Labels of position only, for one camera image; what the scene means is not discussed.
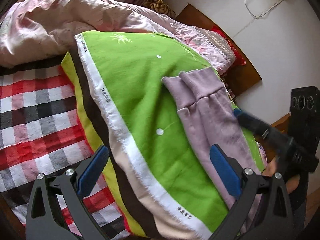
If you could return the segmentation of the right hand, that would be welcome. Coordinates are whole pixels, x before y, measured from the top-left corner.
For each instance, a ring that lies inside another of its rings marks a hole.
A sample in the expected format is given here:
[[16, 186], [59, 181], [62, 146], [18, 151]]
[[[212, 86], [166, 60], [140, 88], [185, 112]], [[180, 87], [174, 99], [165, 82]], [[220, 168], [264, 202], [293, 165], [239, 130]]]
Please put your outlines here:
[[[265, 167], [265, 169], [262, 172], [263, 176], [272, 177], [272, 176], [280, 176], [280, 172], [278, 171], [279, 168], [278, 158], [274, 157]], [[292, 176], [287, 182], [286, 182], [286, 189], [288, 194], [292, 193], [299, 185], [300, 182], [300, 175]]]

